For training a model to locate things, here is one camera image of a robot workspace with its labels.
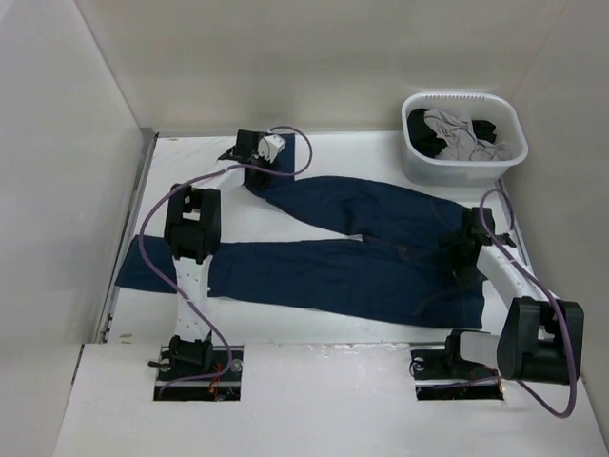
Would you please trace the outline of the dark blue denim trousers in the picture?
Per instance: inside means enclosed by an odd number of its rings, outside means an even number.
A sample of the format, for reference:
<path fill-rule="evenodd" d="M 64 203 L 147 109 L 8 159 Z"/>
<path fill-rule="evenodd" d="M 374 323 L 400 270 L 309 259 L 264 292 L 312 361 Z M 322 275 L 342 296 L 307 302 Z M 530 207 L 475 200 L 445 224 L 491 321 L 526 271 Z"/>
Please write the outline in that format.
<path fill-rule="evenodd" d="M 482 326 L 482 278 L 460 287 L 440 240 L 462 226 L 457 203 L 351 177 L 297 180 L 292 157 L 260 197 L 329 240 L 228 243 L 210 295 L 428 328 Z"/>

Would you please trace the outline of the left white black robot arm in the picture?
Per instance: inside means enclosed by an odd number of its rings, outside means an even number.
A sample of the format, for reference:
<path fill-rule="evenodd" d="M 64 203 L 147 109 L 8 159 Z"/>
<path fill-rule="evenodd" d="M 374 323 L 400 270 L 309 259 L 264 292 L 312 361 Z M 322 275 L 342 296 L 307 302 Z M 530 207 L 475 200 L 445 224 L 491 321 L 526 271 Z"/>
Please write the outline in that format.
<path fill-rule="evenodd" d="M 266 187 L 285 144 L 276 133 L 240 129 L 235 145 L 217 159 L 208 177 L 172 188 L 164 239 L 179 289 L 178 317 L 162 368 L 173 376 L 200 380 L 213 369 L 212 328 L 203 315 L 210 264 L 221 241 L 221 197 L 245 184 Z"/>

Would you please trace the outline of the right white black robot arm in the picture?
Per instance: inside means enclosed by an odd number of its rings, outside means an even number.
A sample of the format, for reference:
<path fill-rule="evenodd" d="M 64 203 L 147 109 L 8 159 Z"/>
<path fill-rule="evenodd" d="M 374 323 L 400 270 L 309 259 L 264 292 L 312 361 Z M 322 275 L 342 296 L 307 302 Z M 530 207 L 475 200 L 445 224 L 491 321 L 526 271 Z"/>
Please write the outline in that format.
<path fill-rule="evenodd" d="M 462 227 L 441 241 L 460 288 L 486 279 L 508 306 L 499 335 L 453 330 L 443 369 L 460 377 L 478 364 L 507 380 L 569 385 L 580 377 L 583 309 L 544 291 L 509 235 L 494 228 L 490 209 L 468 209 Z"/>

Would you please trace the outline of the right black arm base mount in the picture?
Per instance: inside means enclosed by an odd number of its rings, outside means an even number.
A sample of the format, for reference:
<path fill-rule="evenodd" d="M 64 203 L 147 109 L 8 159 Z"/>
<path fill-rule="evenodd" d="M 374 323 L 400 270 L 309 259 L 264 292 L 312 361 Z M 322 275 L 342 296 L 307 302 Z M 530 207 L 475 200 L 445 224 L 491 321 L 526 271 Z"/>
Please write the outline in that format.
<path fill-rule="evenodd" d="M 499 374 L 449 355 L 445 348 L 415 348 L 409 372 L 419 401 L 502 401 Z"/>

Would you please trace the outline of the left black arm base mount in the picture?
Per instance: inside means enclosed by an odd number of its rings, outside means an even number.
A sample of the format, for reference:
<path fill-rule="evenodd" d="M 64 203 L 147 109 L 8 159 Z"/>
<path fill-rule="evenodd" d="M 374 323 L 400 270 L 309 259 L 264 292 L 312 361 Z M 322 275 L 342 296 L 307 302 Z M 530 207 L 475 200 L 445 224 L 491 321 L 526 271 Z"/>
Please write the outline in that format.
<path fill-rule="evenodd" d="M 155 370 L 153 400 L 161 402 L 239 402 L 242 393 L 245 348 L 232 346 L 232 359 L 224 347 L 214 347 L 208 356 L 208 370 L 179 363 L 172 366 L 168 347 L 162 347 L 156 360 L 147 362 Z"/>

